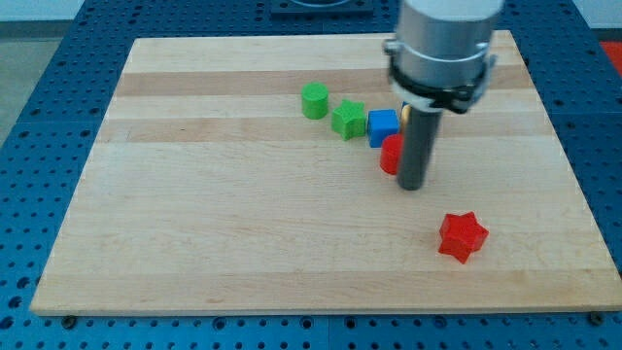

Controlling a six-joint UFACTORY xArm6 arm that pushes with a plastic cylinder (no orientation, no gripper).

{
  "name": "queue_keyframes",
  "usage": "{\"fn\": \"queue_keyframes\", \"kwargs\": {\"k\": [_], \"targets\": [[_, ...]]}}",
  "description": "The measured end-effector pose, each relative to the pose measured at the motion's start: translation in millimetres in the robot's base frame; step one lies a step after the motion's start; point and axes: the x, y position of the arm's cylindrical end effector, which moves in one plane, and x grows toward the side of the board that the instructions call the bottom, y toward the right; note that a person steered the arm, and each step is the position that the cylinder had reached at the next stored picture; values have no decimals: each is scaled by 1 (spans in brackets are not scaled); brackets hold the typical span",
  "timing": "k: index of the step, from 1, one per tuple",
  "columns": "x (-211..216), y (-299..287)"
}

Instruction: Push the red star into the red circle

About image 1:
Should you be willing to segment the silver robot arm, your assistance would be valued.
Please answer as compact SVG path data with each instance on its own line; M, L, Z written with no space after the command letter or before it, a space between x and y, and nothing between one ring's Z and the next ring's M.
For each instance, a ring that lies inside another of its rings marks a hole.
M385 41L389 79L400 98L425 112L463 114L487 89L489 54L503 0L402 0L396 34Z

